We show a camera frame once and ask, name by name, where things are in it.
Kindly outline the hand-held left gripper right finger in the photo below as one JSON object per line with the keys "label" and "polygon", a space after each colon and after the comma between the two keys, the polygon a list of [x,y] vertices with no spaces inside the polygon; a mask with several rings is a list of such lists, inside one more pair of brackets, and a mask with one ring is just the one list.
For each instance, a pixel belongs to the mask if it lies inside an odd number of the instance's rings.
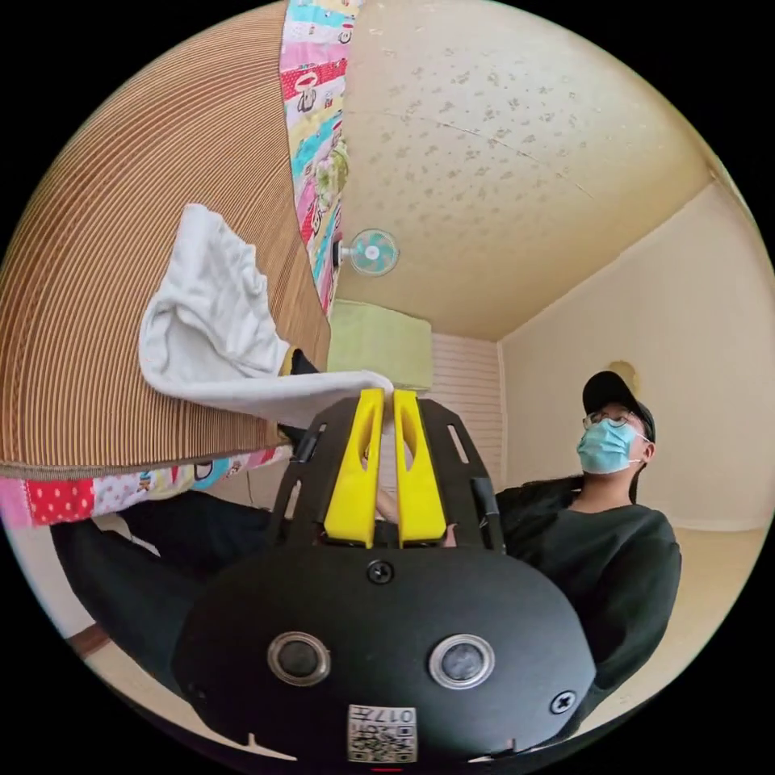
{"label": "hand-held left gripper right finger", "polygon": [[400,545],[439,543],[446,536],[447,523],[415,392],[393,393],[393,421]]}

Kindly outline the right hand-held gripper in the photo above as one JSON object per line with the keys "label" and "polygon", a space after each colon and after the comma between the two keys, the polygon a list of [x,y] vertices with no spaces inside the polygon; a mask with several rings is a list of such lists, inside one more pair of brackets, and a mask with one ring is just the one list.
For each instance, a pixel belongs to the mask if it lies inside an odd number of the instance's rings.
{"label": "right hand-held gripper", "polygon": [[[289,361],[290,375],[306,375],[319,372],[300,348],[294,348],[293,352],[289,352],[289,355],[291,356],[291,360]],[[278,424],[277,428],[278,432],[291,446],[299,446],[304,440],[304,435],[307,433],[307,428],[299,428],[291,425]]]}

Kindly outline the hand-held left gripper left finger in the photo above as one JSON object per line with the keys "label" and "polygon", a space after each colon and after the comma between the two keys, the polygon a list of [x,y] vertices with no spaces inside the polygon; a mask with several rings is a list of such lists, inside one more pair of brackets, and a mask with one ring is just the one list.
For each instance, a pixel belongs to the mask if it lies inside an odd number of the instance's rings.
{"label": "hand-held left gripper left finger", "polygon": [[336,543],[372,547],[385,395],[381,388],[363,390],[333,486],[323,527]]}

